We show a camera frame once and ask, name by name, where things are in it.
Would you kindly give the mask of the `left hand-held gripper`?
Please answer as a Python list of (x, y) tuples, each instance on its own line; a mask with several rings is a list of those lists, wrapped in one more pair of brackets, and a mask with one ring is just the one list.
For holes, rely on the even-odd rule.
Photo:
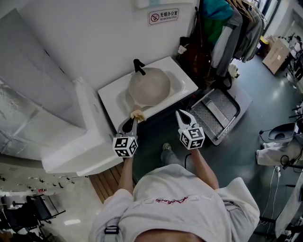
[(113, 150), (118, 157), (130, 158), (135, 154), (138, 148), (137, 127), (137, 118), (127, 118), (119, 125), (113, 138)]

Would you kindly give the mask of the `yellow sponge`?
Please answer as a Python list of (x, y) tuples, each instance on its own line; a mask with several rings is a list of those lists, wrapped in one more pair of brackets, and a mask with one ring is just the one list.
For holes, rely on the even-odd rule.
[(130, 114), (130, 118), (137, 119), (138, 122), (142, 122), (146, 120), (144, 113), (139, 109), (132, 111)]

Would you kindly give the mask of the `person's left forearm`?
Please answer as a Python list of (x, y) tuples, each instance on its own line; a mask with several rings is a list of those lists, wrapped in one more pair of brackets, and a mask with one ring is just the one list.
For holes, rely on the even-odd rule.
[(120, 176), (118, 189), (127, 190), (129, 193), (133, 193), (133, 158), (126, 158), (124, 161), (124, 166)]

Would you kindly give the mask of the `white sink basin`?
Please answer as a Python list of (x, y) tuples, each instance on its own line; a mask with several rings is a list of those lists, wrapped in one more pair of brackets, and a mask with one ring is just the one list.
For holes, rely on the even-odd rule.
[[(168, 97), (156, 106), (143, 108), (143, 114), (147, 119), (198, 90), (198, 86), (170, 56), (150, 63), (146, 67), (160, 68), (171, 80)], [(128, 91), (129, 82), (133, 74), (134, 72), (131, 72), (98, 90), (101, 101), (116, 130), (134, 110), (134, 100)]]

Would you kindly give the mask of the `person's blue jeans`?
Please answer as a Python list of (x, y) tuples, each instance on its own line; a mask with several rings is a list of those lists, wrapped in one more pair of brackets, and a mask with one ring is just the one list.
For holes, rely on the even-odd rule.
[(162, 166), (167, 166), (170, 164), (178, 164), (182, 167), (184, 167), (184, 164), (182, 161), (180, 161), (175, 153), (172, 150), (165, 149), (162, 151), (160, 155)]

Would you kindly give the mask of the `white stepped platform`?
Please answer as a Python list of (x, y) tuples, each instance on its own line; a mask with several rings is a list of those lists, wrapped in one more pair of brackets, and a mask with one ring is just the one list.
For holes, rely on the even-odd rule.
[(96, 91), (82, 77), (73, 83), (87, 132), (43, 158), (42, 165), (47, 173), (98, 174), (123, 159), (112, 148), (114, 130)]

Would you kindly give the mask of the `black bag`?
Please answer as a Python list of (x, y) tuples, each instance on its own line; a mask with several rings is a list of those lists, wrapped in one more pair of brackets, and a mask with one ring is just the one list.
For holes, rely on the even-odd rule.
[(224, 77), (221, 77), (216, 74), (215, 69), (211, 68), (209, 77), (214, 78), (214, 80), (210, 84), (211, 88), (229, 90), (232, 87), (232, 77), (231, 77), (229, 71), (226, 72)]

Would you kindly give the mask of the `black faucet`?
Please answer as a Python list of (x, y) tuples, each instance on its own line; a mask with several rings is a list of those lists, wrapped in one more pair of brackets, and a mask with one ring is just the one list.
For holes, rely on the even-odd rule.
[(135, 73), (140, 72), (143, 76), (146, 75), (146, 72), (143, 70), (145, 64), (143, 64), (139, 59), (133, 60)]

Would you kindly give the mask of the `white plush item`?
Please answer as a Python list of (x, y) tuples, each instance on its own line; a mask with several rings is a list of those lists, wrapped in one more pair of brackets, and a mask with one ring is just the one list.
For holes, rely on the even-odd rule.
[(238, 78), (238, 76), (240, 75), (239, 69), (234, 63), (231, 63), (229, 65), (228, 72), (232, 78)]

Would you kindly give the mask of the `row of hanging clothes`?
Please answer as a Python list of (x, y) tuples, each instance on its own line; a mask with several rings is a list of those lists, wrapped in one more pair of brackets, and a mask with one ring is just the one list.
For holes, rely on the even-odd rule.
[(265, 16), (247, 0), (200, 0), (204, 39), (211, 50), (211, 67), (226, 76), (233, 59), (250, 61), (265, 27)]

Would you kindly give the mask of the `grey oval chair shell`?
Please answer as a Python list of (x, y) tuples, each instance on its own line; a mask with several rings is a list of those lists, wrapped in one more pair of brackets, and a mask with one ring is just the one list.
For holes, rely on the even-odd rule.
[(294, 122), (279, 125), (269, 132), (268, 139), (275, 143), (290, 142), (294, 137), (294, 129)]

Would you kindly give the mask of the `silver foil sheet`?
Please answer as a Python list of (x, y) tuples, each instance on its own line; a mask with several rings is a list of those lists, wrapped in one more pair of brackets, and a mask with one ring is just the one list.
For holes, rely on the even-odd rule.
[(87, 132), (74, 86), (31, 91), (27, 96), (0, 77), (0, 154), (42, 160)]

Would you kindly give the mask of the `beige locker cabinet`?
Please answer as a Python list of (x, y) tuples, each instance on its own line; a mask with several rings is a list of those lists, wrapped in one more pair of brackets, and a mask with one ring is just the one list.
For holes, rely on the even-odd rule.
[(43, 168), (0, 163), (0, 196), (53, 195), (73, 188), (88, 176), (46, 173)]

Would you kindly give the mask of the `black chair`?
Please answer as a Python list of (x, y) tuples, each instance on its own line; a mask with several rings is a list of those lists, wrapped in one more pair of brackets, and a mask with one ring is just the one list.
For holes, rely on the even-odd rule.
[[(51, 213), (51, 210), (48, 208), (45, 200), (50, 202), (50, 205), (55, 210), (55, 213)], [(36, 216), (39, 222), (46, 222), (48, 224), (51, 224), (52, 219), (66, 212), (66, 210), (59, 212), (51, 198), (44, 194), (26, 196), (26, 201), (33, 210), (34, 215)]]

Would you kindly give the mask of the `no smoking wall sign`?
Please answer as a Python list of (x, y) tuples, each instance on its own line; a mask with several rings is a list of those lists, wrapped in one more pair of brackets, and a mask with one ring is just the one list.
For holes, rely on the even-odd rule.
[(148, 13), (148, 24), (150, 26), (160, 23), (178, 20), (179, 9), (163, 9)]

